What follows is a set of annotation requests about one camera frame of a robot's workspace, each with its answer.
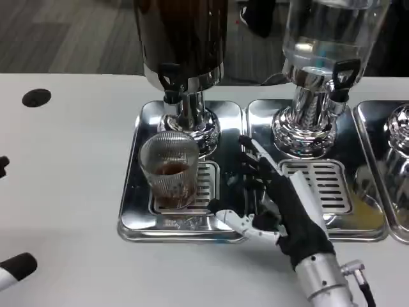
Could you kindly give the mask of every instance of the black tap handle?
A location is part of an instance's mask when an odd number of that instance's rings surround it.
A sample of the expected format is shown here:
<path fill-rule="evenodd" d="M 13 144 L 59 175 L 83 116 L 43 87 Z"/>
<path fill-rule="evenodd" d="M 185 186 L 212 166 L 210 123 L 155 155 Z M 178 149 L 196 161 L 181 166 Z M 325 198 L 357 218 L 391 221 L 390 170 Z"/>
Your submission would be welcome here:
<path fill-rule="evenodd" d="M 351 88 L 359 75 L 360 66 L 360 59 L 348 59 L 346 61 L 339 61 L 335 63 L 334 71 L 332 72 L 332 80 L 334 82 L 335 90 Z M 347 80 L 341 82 L 339 80 L 339 74 L 341 72 L 351 72 L 351 75 L 347 78 Z"/>

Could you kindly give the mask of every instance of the black dot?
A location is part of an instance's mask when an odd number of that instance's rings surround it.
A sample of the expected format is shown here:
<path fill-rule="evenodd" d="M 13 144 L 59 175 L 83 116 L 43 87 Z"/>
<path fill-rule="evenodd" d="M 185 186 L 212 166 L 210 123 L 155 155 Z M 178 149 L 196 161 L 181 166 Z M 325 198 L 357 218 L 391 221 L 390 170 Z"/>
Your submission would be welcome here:
<path fill-rule="evenodd" d="M 51 99 L 51 92 L 43 88 L 32 90 L 26 93 L 22 99 L 22 103 L 26 107 L 41 107 Z"/>

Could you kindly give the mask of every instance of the stainless steel drip tray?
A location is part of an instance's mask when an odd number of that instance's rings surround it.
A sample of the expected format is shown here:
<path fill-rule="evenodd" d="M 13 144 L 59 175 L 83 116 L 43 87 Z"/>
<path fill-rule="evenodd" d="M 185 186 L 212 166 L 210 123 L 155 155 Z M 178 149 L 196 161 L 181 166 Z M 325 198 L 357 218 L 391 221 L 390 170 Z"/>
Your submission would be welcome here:
<path fill-rule="evenodd" d="M 301 170 L 318 200 L 332 240 L 376 241 L 387 236 L 383 212 L 376 196 L 368 193 L 373 177 L 359 171 L 366 168 L 365 154 L 349 109 L 337 120 L 337 138 L 329 153 L 320 160 L 289 158 L 274 145 L 273 117 L 290 100 L 256 100 L 247 110 L 249 136 L 281 162 L 284 171 Z M 258 195 L 254 198 L 259 206 Z"/>
<path fill-rule="evenodd" d="M 134 141 L 123 191 L 118 233 L 134 242 L 237 242 L 242 236 L 220 222 L 206 209 L 212 198 L 233 203 L 236 210 L 245 212 L 243 191 L 234 184 L 242 177 L 235 157 L 242 147 L 238 142 L 244 134 L 242 110 L 234 102 L 206 101 L 206 108 L 217 117 L 220 137 L 216 150 L 201 159 L 198 171 L 196 201 L 180 210 L 159 206 L 139 167 L 140 146 L 158 131 L 164 115 L 163 101 L 147 103 L 137 118 Z"/>
<path fill-rule="evenodd" d="M 409 157 L 391 147 L 387 126 L 392 113 L 405 104 L 409 101 L 364 101 L 353 114 L 369 163 L 366 172 L 375 179 L 368 190 L 372 195 L 379 194 L 390 234 L 409 244 Z"/>

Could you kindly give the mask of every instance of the drip tray grate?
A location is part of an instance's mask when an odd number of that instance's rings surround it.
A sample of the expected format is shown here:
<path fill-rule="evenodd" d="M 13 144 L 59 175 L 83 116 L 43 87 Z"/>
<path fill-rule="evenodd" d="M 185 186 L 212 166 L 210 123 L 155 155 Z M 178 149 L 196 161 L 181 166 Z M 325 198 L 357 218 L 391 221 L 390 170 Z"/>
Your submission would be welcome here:
<path fill-rule="evenodd" d="M 182 209 L 168 209 L 160 206 L 153 197 L 151 197 L 151 208 L 155 214 L 208 214 L 207 205 L 210 200 L 219 198 L 219 178 L 220 168 L 216 162 L 199 162 L 197 168 L 197 191 L 196 199 L 189 206 Z"/>
<path fill-rule="evenodd" d="M 344 175 L 344 166 L 335 160 L 284 160 L 280 168 L 285 175 L 302 171 L 324 214 L 347 214 L 351 198 Z"/>

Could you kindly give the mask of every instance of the cable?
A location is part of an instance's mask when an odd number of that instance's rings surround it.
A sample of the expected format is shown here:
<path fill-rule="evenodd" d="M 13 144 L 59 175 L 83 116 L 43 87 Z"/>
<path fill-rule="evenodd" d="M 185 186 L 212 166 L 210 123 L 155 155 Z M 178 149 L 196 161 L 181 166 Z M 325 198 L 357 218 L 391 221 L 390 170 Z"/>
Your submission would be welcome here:
<path fill-rule="evenodd" d="M 368 307 L 376 307 L 375 299 L 373 297 L 371 288 L 369 287 L 368 283 L 359 286 L 360 290 L 362 291 L 367 303 Z"/>
<path fill-rule="evenodd" d="M 231 81 L 248 84 L 248 86 L 272 86 L 272 85 L 278 85 L 278 84 L 286 84 L 289 82 L 287 78 L 280 72 L 278 74 L 270 75 L 262 83 L 258 83 L 255 80 L 241 79 L 241 78 L 233 77 L 232 75 L 228 75 L 226 73 L 224 74 L 224 76 L 225 78 L 230 79 Z"/>

